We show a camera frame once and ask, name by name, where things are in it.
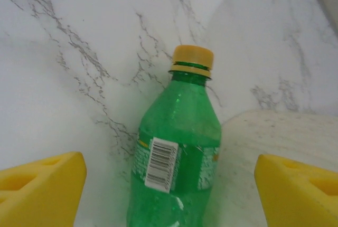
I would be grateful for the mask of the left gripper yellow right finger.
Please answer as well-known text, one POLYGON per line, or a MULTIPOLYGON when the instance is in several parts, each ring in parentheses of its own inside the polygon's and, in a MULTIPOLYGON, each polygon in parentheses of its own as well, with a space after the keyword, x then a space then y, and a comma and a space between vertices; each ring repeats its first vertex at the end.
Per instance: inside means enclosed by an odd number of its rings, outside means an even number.
POLYGON ((337 173, 259 155, 254 177, 268 226, 337 226, 337 173))

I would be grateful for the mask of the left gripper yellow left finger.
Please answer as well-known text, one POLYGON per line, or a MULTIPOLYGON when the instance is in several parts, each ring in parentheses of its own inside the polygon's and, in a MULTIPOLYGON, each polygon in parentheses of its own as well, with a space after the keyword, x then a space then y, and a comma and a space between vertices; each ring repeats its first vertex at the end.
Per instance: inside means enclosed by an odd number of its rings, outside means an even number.
POLYGON ((87 176, 69 152, 1 171, 1 226, 73 226, 87 176))

